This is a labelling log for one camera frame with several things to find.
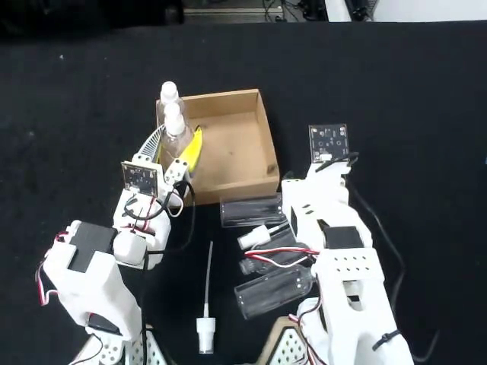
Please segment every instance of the black table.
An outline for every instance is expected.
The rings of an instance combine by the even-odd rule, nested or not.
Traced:
[[[283,173],[300,176],[308,168],[308,124],[348,123],[352,150],[361,153],[351,179],[408,266],[398,326],[416,353],[441,329],[433,364],[474,361],[485,286],[486,34],[486,22],[259,24],[4,43],[3,362],[67,363],[83,345],[84,330],[56,300],[40,308],[33,272],[72,220],[111,225],[122,188],[119,162],[154,128],[154,99],[169,79],[181,94],[258,87]],[[359,212],[389,288],[397,263]],[[169,245],[180,243],[188,215],[174,224]],[[148,276],[148,321],[177,363],[254,361],[275,318],[297,306],[243,319],[233,293],[245,280],[238,234],[220,228],[218,206],[198,208],[191,248],[167,256]],[[217,354],[200,357],[195,318],[210,239]],[[140,272],[123,274],[137,294]]]

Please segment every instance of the open cardboard box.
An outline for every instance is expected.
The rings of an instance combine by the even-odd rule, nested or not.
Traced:
[[[275,193],[279,167],[260,92],[231,91],[183,100],[190,125],[203,131],[192,181],[196,203]]]

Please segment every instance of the yellow object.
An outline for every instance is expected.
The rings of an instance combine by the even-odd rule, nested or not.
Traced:
[[[180,155],[181,160],[185,160],[189,165],[189,173],[192,173],[198,164],[199,155],[203,146],[203,131],[201,127],[196,128],[192,141],[188,144]]]

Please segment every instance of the white bottle cap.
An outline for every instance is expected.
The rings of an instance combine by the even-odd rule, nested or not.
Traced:
[[[180,135],[186,128],[181,108],[176,103],[169,103],[164,108],[164,125],[170,135]]]
[[[168,103],[175,103],[179,99],[180,95],[177,92],[176,84],[172,81],[166,81],[161,87],[161,102],[163,105]]]
[[[249,249],[254,245],[262,245],[268,243],[271,240],[271,235],[267,230],[267,227],[262,225],[254,228],[249,233],[238,237],[238,243],[242,250]]]
[[[200,354],[213,354],[215,324],[215,318],[202,317],[196,319],[196,331],[198,332]]]

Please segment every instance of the circuit board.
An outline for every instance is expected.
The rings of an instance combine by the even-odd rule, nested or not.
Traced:
[[[122,162],[125,189],[137,188],[141,194],[158,196],[158,172],[156,169]]]
[[[309,128],[313,163],[344,157],[349,153],[346,124],[310,125]]]

